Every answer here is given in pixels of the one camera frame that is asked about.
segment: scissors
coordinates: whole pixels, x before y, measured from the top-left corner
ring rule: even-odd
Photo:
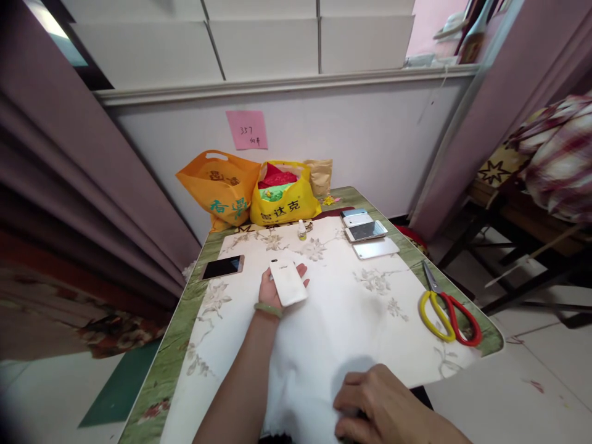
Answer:
[[[468,347],[478,346],[481,343],[482,333],[477,320],[473,317],[472,314],[469,313],[469,310],[467,310],[464,307],[464,305],[462,305],[452,296],[447,295],[440,289],[438,282],[436,282],[434,275],[432,274],[431,270],[427,265],[427,261],[424,260],[423,265],[425,276],[427,277],[427,282],[430,286],[430,289],[424,293],[424,295],[421,297],[421,300],[419,301],[419,316],[421,316],[421,319],[424,322],[425,326],[432,333],[434,333],[437,337],[439,337],[445,342],[453,342],[454,340],[457,340],[461,344],[467,345]],[[446,303],[446,307],[448,308],[448,312],[450,314],[450,321],[446,317],[446,313],[444,313],[444,311],[440,308],[440,305],[438,305],[438,301],[436,300],[437,296],[440,296],[442,300]],[[436,315],[438,315],[438,318],[442,321],[442,324],[444,325],[444,328],[446,329],[448,335],[441,333],[436,328],[436,326],[432,324],[430,320],[427,318],[426,303],[428,299],[432,303],[432,307],[434,308]],[[466,340],[465,338],[463,338],[458,329],[456,313],[454,312],[455,307],[458,308],[458,310],[467,317],[473,328],[474,333],[473,338],[471,340]]]

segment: green mat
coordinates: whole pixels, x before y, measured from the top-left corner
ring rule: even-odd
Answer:
[[[125,353],[78,427],[127,420],[159,345],[157,340]]]

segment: white smartphone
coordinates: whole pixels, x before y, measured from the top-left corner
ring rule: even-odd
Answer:
[[[294,262],[288,259],[273,259],[269,263],[269,268],[276,283],[279,301],[284,307],[308,298],[306,287]]]
[[[208,262],[203,268],[202,275],[199,279],[206,281],[208,279],[219,278],[220,276],[240,273],[244,264],[244,255]]]
[[[346,228],[345,233],[350,242],[359,242],[366,239],[374,239],[375,237],[384,237],[387,229],[379,221],[372,221]]]
[[[341,212],[341,218],[344,219],[349,216],[355,216],[356,214],[365,214],[367,211],[363,208],[354,208],[353,210],[345,210]]]
[[[361,260],[373,257],[386,256],[399,252],[399,247],[388,237],[356,242],[352,245],[354,251]]]
[[[369,214],[359,214],[359,215],[354,215],[354,216],[347,216],[342,219],[343,224],[346,227],[362,225],[364,223],[372,222],[373,220],[374,219],[372,219],[372,216]]]

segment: pink curtain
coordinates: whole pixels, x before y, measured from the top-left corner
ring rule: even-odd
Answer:
[[[491,153],[530,114],[567,94],[592,60],[592,3],[525,0],[468,114],[432,172],[411,227],[442,228]]]
[[[174,308],[199,243],[26,5],[2,9],[0,221]]]

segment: plaid cloth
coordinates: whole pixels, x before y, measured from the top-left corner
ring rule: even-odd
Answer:
[[[592,222],[592,97],[549,106],[509,138],[508,148],[532,156],[519,178],[538,206],[569,222]]]

